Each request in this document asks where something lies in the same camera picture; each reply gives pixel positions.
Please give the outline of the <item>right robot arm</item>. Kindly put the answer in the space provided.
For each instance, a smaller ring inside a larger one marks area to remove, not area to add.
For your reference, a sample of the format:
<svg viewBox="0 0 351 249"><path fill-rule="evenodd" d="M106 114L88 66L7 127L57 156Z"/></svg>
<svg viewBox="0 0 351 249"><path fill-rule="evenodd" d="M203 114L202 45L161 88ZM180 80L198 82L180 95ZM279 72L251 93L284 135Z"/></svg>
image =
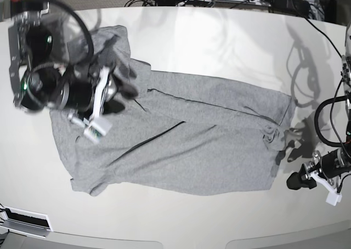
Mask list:
<svg viewBox="0 0 351 249"><path fill-rule="evenodd" d="M2 0L8 29L15 107L88 118L124 109L138 90L122 26L87 29L60 0Z"/></svg>

